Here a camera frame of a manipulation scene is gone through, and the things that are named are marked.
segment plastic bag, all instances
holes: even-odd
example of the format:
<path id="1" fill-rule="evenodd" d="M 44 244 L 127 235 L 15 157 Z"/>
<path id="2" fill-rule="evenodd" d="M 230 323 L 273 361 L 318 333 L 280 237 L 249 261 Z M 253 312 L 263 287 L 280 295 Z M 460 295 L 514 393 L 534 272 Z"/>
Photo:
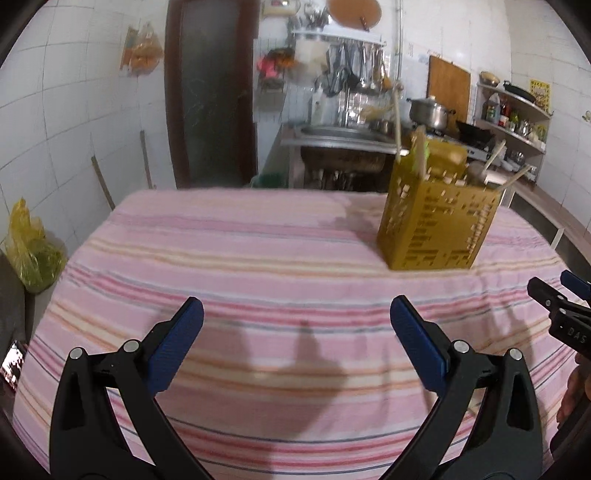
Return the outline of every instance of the plastic bag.
<path id="1" fill-rule="evenodd" d="M 150 22 L 138 32 L 129 28 L 121 68 L 131 75 L 147 75 L 154 71 L 164 57 L 164 50 Z"/>
<path id="2" fill-rule="evenodd" d="M 41 219 L 31 219 L 24 199 L 12 208 L 5 248 L 18 278 L 33 294 L 51 286 L 66 266 L 66 257 L 47 240 Z"/>

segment yellow plastic bag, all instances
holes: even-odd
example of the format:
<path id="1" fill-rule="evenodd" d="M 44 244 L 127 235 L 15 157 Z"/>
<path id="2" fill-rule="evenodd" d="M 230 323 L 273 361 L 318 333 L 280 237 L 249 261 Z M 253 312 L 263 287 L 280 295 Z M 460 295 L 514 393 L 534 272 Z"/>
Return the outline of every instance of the yellow plastic bag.
<path id="1" fill-rule="evenodd" d="M 5 248 L 22 284 L 34 294 L 51 286 L 67 263 L 64 254 L 45 237 L 41 219 L 31 219 L 24 199 L 12 208 Z"/>

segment door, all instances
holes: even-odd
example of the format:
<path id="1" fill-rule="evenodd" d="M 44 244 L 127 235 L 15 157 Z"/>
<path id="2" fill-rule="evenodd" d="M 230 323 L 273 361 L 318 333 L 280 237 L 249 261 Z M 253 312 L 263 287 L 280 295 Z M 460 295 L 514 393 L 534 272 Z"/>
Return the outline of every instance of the door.
<path id="1" fill-rule="evenodd" d="M 167 116 L 177 186 L 241 187 L 256 175 L 252 0 L 172 0 Z"/>

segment yellow utensil holder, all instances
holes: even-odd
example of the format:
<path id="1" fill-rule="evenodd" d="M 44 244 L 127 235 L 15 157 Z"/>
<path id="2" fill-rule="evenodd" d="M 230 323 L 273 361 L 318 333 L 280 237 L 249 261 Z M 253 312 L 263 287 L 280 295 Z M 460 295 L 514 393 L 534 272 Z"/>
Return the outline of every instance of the yellow utensil holder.
<path id="1" fill-rule="evenodd" d="M 409 158 L 392 172 L 378 246 L 391 270 L 470 268 L 501 195 L 484 187 L 420 179 Z"/>

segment pink striped tablecloth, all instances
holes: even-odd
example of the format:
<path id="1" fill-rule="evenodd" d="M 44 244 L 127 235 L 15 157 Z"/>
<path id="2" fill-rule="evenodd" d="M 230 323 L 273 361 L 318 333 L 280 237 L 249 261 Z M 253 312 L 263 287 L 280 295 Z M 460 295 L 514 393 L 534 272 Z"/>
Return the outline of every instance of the pink striped tablecloth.
<path id="1" fill-rule="evenodd" d="M 70 350 L 117 350 L 196 296 L 205 326 L 157 400 L 210 473 L 378 478 L 433 404 L 390 326 L 389 305 L 405 294 L 451 339 L 525 352 L 549 440 L 573 353 L 548 335 L 526 285 L 537 275 L 558 287 L 563 262 L 500 208 L 472 269 L 389 271 L 375 245 L 384 201 L 219 189 L 127 198 L 61 276 L 24 365 L 16 431 L 48 468 Z M 111 398 L 132 450 L 148 458 L 121 398 Z M 449 455 L 473 421 L 469 411 Z"/>

